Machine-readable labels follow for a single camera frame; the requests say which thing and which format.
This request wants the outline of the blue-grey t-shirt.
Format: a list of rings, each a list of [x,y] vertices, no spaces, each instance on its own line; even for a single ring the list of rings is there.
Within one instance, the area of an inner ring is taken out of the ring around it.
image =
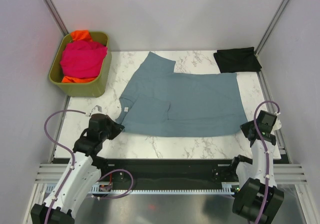
[[[177,73],[175,61],[150,52],[119,98],[116,122],[158,137],[234,135],[247,121],[235,73]]]

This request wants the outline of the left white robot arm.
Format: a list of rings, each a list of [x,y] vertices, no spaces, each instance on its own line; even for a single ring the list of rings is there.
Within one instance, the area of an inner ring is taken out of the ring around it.
[[[88,127],[75,142],[70,161],[61,178],[42,204],[34,204],[31,221],[34,224],[73,224],[77,212],[92,186],[110,175],[98,156],[105,140],[113,140],[124,126],[114,122],[108,115],[93,114]]]

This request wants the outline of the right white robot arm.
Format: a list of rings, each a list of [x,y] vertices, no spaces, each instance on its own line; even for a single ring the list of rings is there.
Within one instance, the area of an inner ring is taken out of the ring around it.
[[[269,132],[269,127],[258,126],[263,140],[253,121],[240,126],[250,141],[252,159],[239,155],[229,168],[230,177],[239,181],[232,212],[253,223],[270,224],[284,201],[284,192],[278,189],[274,177],[276,137]]]

